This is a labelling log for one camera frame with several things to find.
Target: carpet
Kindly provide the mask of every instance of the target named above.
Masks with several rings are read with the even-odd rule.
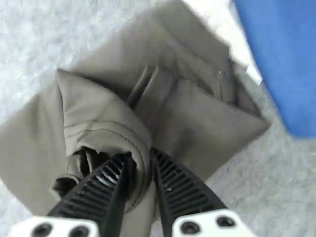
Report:
[[[57,67],[75,61],[154,3],[2,0],[0,123],[50,83],[39,75],[51,74]],[[291,138],[264,87],[258,87],[247,76],[242,79],[272,126],[206,183],[258,236],[315,237],[316,142]],[[29,216],[0,183],[0,236],[6,236],[12,225]],[[154,223],[152,236],[162,236],[159,222]]]

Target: stitching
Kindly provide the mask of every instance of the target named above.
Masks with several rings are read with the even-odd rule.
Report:
[[[146,143],[143,141],[143,139],[141,139],[141,137],[139,137],[139,136],[137,135],[137,133],[135,133],[132,129],[130,129],[128,126],[126,126],[126,125],[124,125],[124,124],[122,124],[122,123],[119,123],[119,122],[116,122],[116,121],[111,121],[111,120],[108,120],[108,121],[97,121],[96,119],[89,119],[89,120],[87,120],[87,121],[85,121],[85,122],[89,122],[89,121],[93,121],[94,124],[95,124],[95,123],[100,123],[100,122],[112,122],[112,123],[118,124],[118,125],[120,125],[120,126],[126,128],[128,131],[132,132],[133,134],[135,134],[135,136],[143,143],[143,145],[144,145],[145,147],[149,148],[149,147],[146,145]],[[81,122],[81,123],[78,123],[78,124],[75,124],[75,125],[70,125],[70,126],[67,126],[67,127],[64,127],[64,128],[74,127],[74,126],[80,125],[80,124],[85,123],[85,122]],[[70,135],[70,136],[68,136],[68,137],[65,136],[65,139],[68,139],[68,138],[71,138],[71,137],[73,137],[73,136],[76,136],[76,135],[80,134],[80,133],[81,133],[82,131],[84,131],[84,130],[88,130],[88,129],[83,129],[83,130],[81,130],[80,132],[75,133],[75,134],[72,134],[72,135]]]
[[[128,138],[124,137],[123,135],[119,134],[118,132],[115,132],[115,131],[112,131],[112,130],[109,130],[109,129],[106,129],[106,128],[99,128],[98,130],[84,129],[84,130],[82,130],[82,131],[95,132],[95,131],[99,131],[99,130],[106,130],[106,131],[108,131],[108,132],[115,133],[115,134],[117,134],[118,136],[122,137],[124,140],[126,140],[126,141],[129,142],[132,146],[134,146],[134,147],[136,148],[136,150],[137,150],[137,152],[139,153],[139,156],[140,156],[140,158],[141,158],[142,165],[143,165],[143,167],[144,167],[144,170],[143,170],[143,172],[142,172],[142,175],[143,175],[143,177],[144,177],[143,182],[142,182],[142,187],[141,187],[141,190],[142,190],[143,187],[144,187],[145,179],[146,179],[146,177],[145,177],[145,163],[144,163],[144,159],[143,159],[142,154],[141,154],[141,152],[139,151],[138,147],[137,147],[132,141],[130,141]],[[131,209],[134,208],[135,204],[136,204],[136,203],[139,201],[139,199],[140,199],[140,194],[141,194],[141,193],[142,193],[142,192],[140,191],[139,194],[138,194],[138,196],[137,196],[137,198],[136,198],[136,200],[135,200],[135,202],[132,204],[132,207],[131,207],[128,211],[130,211]]]

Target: gray carpet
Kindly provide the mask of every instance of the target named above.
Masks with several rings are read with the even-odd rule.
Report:
[[[49,84],[40,80],[106,40],[150,0],[2,0],[0,123]],[[316,236],[316,141],[285,132],[263,88],[244,78],[272,126],[207,184],[262,237]],[[0,183],[0,236],[29,212]],[[159,223],[152,236],[162,236]]]

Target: seam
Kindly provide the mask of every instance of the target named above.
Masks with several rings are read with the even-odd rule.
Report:
[[[146,179],[146,177],[145,177],[145,163],[144,163],[143,156],[142,156],[140,150],[138,149],[138,147],[137,147],[132,141],[130,141],[128,138],[124,137],[123,135],[119,134],[118,132],[115,132],[115,131],[112,131],[112,130],[109,130],[109,129],[106,129],[106,128],[99,128],[99,129],[97,129],[97,130],[84,129],[84,130],[82,130],[82,131],[95,132],[95,131],[99,131],[99,130],[105,130],[105,131],[112,132],[112,133],[115,133],[116,135],[120,136],[121,138],[123,138],[124,140],[126,140],[126,141],[129,142],[132,146],[134,146],[134,147],[136,148],[136,150],[137,150],[137,152],[139,153],[139,156],[140,156],[140,158],[141,158],[142,165],[143,165],[143,168],[144,168],[144,169],[143,169],[143,172],[142,172],[142,175],[143,175],[144,179],[143,179],[143,182],[142,182],[142,185],[141,185],[141,191],[139,192],[139,194],[138,194],[138,196],[137,196],[135,202],[133,202],[132,207],[128,210],[128,211],[130,211],[131,209],[134,208],[135,204],[139,201],[139,199],[140,199],[140,194],[142,193],[142,189],[143,189],[143,187],[144,187],[144,183],[145,183],[145,179]]]
[[[156,112],[156,115],[154,116],[154,119],[152,120],[151,124],[149,125],[150,127],[150,131],[153,130],[153,127],[158,119],[158,116],[160,114],[160,111],[162,109],[162,107],[165,105],[167,99],[169,98],[173,88],[174,88],[174,85],[170,88],[169,91],[166,90],[166,88],[170,87],[169,85],[173,82],[173,75],[170,76],[169,80],[168,80],[168,84],[164,86],[163,88],[163,92],[164,94],[161,96],[162,97],[162,102],[160,103],[160,106],[159,108],[157,109],[157,112]]]
[[[111,120],[108,120],[108,121],[97,121],[97,120],[95,120],[95,119],[89,119],[89,120],[87,120],[87,121],[85,121],[85,122],[89,122],[89,121],[93,121],[93,122],[94,122],[93,124],[95,124],[95,123],[100,123],[100,122],[108,122],[108,123],[111,122],[111,123],[118,124],[118,125],[120,125],[120,126],[126,128],[128,131],[132,132],[133,134],[135,134],[135,136],[143,143],[143,145],[144,145],[145,147],[147,147],[148,149],[150,148],[150,147],[148,147],[147,144],[143,141],[143,139],[141,139],[141,137],[138,136],[137,133],[135,133],[132,129],[130,129],[128,126],[126,126],[126,125],[124,125],[124,124],[122,124],[122,123],[119,123],[119,122],[116,122],[116,121],[111,121]],[[78,123],[78,124],[75,124],[75,125],[70,125],[70,126],[64,127],[64,129],[65,129],[65,128],[74,127],[74,126],[80,125],[80,124],[85,123],[85,122],[81,122],[81,123]],[[76,135],[80,134],[80,133],[81,133],[82,131],[84,131],[84,130],[86,130],[86,129],[83,129],[83,130],[81,130],[80,132],[77,132],[77,133],[75,133],[75,134],[72,134],[72,135],[70,135],[70,136],[68,136],[68,137],[66,137],[66,136],[64,135],[64,136],[65,136],[65,139],[68,139],[68,138],[71,138],[71,137],[73,137],[73,136],[76,136]]]

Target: fabric fold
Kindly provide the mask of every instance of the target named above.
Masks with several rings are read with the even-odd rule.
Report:
[[[113,92],[71,73],[58,70],[64,112],[66,155],[82,148],[109,156],[131,152],[137,165],[136,185],[126,210],[137,205],[150,182],[151,137],[133,111]]]

